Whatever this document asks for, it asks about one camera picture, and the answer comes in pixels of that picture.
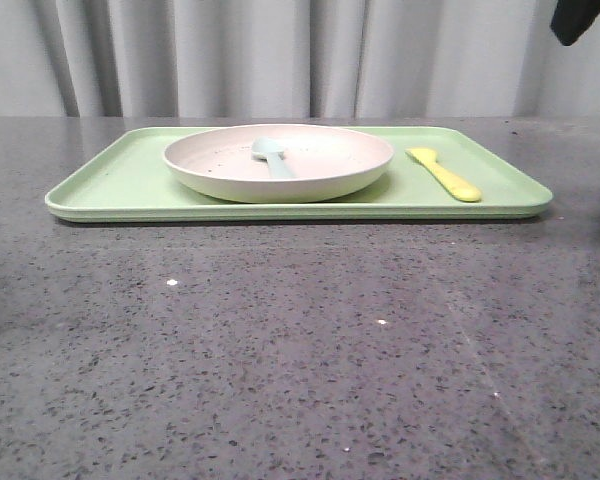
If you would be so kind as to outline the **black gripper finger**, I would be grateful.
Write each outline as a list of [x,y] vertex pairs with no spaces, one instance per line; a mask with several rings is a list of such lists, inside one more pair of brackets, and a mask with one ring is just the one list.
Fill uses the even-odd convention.
[[558,0],[550,29],[565,47],[573,45],[600,15],[600,0]]

